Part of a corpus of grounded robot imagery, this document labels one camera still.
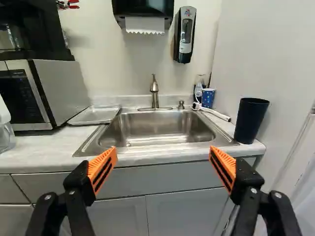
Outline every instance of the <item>microwave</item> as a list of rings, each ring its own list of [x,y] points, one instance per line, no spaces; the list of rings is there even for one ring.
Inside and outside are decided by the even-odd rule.
[[[15,131],[54,129],[90,106],[77,61],[0,61],[0,94]]]

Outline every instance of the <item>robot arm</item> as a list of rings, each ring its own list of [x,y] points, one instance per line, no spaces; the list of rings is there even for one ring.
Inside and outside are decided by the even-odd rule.
[[[96,200],[116,162],[115,147],[82,161],[63,181],[64,193],[46,193],[37,200],[26,236],[58,236],[66,215],[73,236],[95,236],[86,207]]]
[[[281,192],[262,192],[263,177],[244,159],[234,159],[211,146],[209,161],[230,199],[240,206],[231,236],[252,236],[259,214],[269,236],[302,236],[290,199]]]

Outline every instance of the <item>paper towel dispenser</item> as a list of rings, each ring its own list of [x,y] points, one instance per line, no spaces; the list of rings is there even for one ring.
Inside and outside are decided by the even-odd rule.
[[[113,12],[118,25],[126,27],[126,17],[164,18],[165,30],[173,21],[174,0],[112,0]]]

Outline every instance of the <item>cabinet door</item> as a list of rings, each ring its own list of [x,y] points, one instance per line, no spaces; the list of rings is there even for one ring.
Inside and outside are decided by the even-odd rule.
[[[145,197],[96,201],[87,209],[96,236],[148,236]],[[63,226],[71,235],[67,218]]]
[[[32,212],[31,205],[0,205],[0,235],[25,236]]]
[[[0,175],[0,204],[29,204],[10,175]]]
[[[146,196],[150,236],[212,236],[228,198],[224,188]]]

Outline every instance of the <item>blue cup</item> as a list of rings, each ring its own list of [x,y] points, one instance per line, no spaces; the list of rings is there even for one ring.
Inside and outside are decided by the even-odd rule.
[[[215,99],[216,90],[214,88],[204,88],[202,90],[201,105],[206,108],[212,108],[213,100]]]

